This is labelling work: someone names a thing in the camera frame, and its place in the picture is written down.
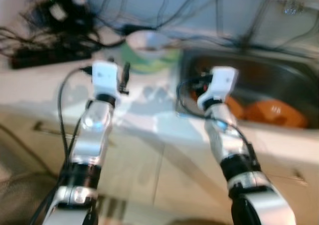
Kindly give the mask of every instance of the orange object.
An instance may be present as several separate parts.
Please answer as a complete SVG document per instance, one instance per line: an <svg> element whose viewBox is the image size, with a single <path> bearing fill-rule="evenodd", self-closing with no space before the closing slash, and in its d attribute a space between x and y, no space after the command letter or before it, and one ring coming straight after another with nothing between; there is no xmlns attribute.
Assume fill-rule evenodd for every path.
<svg viewBox="0 0 319 225"><path fill-rule="evenodd" d="M245 111L250 121L275 124L283 127L305 128L307 119L299 111L280 100L258 101Z"/></svg>
<svg viewBox="0 0 319 225"><path fill-rule="evenodd" d="M245 118L245 110L243 106L241 106L236 99L228 96L226 98L225 103L228 105L230 111L237 119L244 119Z"/></svg>

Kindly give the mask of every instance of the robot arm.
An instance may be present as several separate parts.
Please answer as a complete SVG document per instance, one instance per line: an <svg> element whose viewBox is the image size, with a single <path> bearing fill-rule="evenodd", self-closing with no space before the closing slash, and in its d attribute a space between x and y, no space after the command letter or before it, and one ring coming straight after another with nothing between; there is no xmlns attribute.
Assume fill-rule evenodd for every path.
<svg viewBox="0 0 319 225"><path fill-rule="evenodd" d="M97 186L108 147L112 116L126 82L118 81L118 66L95 61L92 83L95 100L81 119L80 134L64 175L44 219L44 225L97 225Z"/></svg>
<svg viewBox="0 0 319 225"><path fill-rule="evenodd" d="M236 118L224 103L238 72L231 67L215 67L212 74L212 81L197 104L206 117L217 119L207 119L205 130L227 180L234 224L296 225L292 209L261 171L252 146L235 129Z"/></svg>

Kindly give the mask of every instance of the stainless steel sink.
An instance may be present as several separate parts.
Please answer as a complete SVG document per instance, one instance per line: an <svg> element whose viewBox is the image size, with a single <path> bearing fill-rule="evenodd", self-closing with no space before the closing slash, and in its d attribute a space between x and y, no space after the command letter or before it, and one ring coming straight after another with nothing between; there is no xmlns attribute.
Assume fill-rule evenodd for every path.
<svg viewBox="0 0 319 225"><path fill-rule="evenodd" d="M214 66L232 66L239 78L231 96L243 106L265 99L279 99L303 113L310 129L319 128L319 78L308 64L234 52L190 49L180 60L180 81L199 77ZM202 113L190 95L190 86L181 95L188 108ZM185 113L177 101L178 113Z"/></svg>

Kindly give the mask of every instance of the white bowl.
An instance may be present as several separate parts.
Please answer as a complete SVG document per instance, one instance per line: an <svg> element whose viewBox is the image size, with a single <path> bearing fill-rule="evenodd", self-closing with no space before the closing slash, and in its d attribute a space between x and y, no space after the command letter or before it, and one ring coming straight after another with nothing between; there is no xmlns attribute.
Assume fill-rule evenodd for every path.
<svg viewBox="0 0 319 225"><path fill-rule="evenodd" d="M169 49L163 47L172 43L172 39L153 30L139 30L129 34L126 42L139 57L154 60L163 58L169 53Z"/></svg>

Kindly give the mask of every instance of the faucet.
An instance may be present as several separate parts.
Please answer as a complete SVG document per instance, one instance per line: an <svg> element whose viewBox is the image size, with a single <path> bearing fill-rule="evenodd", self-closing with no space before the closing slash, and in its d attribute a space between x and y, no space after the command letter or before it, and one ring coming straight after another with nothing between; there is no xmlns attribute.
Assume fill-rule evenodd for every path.
<svg viewBox="0 0 319 225"><path fill-rule="evenodd" d="M297 12L301 11L302 7L302 3L298 2L298 0L287 0L284 7L284 13L294 15Z"/></svg>

